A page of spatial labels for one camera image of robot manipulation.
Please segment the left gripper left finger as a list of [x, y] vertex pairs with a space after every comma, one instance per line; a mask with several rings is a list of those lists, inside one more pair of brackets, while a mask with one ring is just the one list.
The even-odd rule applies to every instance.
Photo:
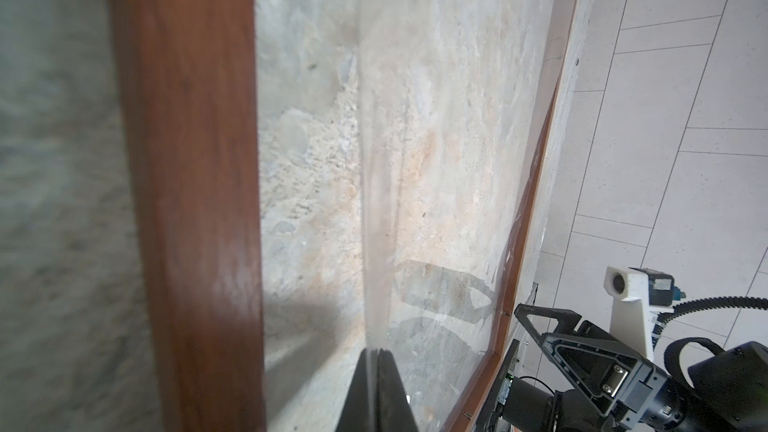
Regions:
[[359, 355], [336, 432], [373, 432], [377, 425], [378, 350], [365, 348]]

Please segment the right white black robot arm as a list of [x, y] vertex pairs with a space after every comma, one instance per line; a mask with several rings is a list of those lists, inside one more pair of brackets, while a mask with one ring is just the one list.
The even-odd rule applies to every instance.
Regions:
[[547, 388], [513, 374], [513, 341], [475, 422], [520, 431], [764, 431], [767, 348], [750, 341], [724, 349], [706, 337], [670, 343], [664, 364], [639, 352], [580, 314], [521, 304], [515, 310], [530, 338], [571, 387]]

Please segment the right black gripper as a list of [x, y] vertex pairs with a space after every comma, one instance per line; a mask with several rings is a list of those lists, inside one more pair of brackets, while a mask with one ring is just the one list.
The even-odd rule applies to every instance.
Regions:
[[[569, 309], [519, 304], [514, 316], [570, 383], [553, 399], [555, 429], [684, 429], [690, 399], [650, 360]], [[531, 318], [556, 322], [545, 333]]]

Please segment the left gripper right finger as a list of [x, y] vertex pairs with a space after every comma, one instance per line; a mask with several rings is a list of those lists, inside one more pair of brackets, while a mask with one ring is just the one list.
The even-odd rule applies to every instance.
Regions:
[[376, 359], [376, 430], [418, 431], [394, 356], [384, 349], [377, 351]]

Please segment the clear acrylic sheet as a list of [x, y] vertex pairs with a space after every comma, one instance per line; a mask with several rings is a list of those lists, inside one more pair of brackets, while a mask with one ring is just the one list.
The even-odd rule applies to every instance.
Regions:
[[438, 431], [489, 352], [572, 0], [360, 0], [366, 344]]

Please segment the brown wooden picture frame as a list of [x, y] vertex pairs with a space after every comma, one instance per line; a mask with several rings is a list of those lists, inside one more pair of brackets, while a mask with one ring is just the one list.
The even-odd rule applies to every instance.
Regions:
[[[368, 348], [360, 0], [110, 0], [110, 12], [166, 428], [334, 430]], [[525, 241], [540, 234], [524, 217], [551, 99], [489, 352], [438, 431], [504, 343]]]

